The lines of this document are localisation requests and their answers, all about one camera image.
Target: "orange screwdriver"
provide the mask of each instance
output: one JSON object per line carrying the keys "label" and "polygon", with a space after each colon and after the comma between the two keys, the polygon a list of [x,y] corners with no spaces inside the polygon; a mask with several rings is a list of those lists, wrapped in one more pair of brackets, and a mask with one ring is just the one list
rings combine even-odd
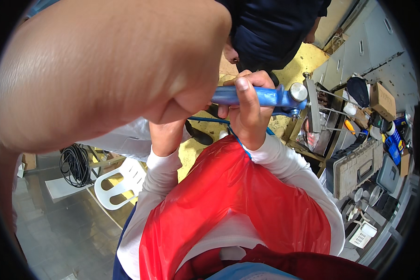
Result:
{"label": "orange screwdriver", "polygon": [[345,126],[347,126],[348,130],[350,130],[353,135],[356,134],[355,129],[353,128],[353,126],[351,125],[349,120],[345,120],[344,124],[345,124]]}

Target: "blue handle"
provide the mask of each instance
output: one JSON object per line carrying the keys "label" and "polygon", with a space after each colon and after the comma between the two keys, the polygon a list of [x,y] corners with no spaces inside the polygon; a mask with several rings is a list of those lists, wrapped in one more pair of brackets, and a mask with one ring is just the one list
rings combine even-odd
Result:
{"label": "blue handle", "polygon": [[[268,89],[264,87],[253,87],[258,95],[258,101],[261,106],[276,106],[303,110],[306,106],[306,100],[298,102],[289,97],[288,91],[284,90],[283,85],[277,89]],[[213,103],[225,105],[239,105],[240,101],[236,95],[235,86],[217,87],[211,100]]]}

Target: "metal knob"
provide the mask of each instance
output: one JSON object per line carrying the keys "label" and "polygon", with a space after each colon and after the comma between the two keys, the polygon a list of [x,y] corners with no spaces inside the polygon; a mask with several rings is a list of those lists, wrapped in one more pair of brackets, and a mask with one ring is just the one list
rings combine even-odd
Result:
{"label": "metal knob", "polygon": [[295,101],[302,102],[308,97],[308,90],[301,83],[295,82],[289,88],[289,95]]}

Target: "black shoe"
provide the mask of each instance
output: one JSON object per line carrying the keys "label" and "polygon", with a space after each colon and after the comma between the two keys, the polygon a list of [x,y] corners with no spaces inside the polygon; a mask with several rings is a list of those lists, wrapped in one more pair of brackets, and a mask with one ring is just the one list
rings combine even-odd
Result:
{"label": "black shoe", "polygon": [[185,128],[188,133],[190,133],[191,137],[202,145],[210,146],[213,144],[213,138],[210,135],[192,127],[188,120],[185,121]]}
{"label": "black shoe", "polygon": [[274,74],[274,72],[269,72],[269,78],[274,82],[274,86],[278,87],[280,84],[279,78],[277,78],[277,76]]}
{"label": "black shoe", "polygon": [[223,118],[218,117],[218,105],[211,104],[210,107],[206,110],[206,112],[215,118],[218,118],[220,120],[223,120]]}

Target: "gray toolbox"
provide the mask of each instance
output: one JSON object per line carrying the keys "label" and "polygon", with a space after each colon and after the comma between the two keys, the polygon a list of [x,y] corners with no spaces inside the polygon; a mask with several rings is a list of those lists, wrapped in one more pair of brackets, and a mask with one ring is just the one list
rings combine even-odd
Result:
{"label": "gray toolbox", "polygon": [[358,188],[381,168],[382,141],[371,139],[338,151],[326,162],[326,187],[336,199]]}
{"label": "gray toolbox", "polygon": [[376,183],[389,193],[394,193],[397,188],[400,171],[388,154],[384,155],[382,168],[376,177]]}

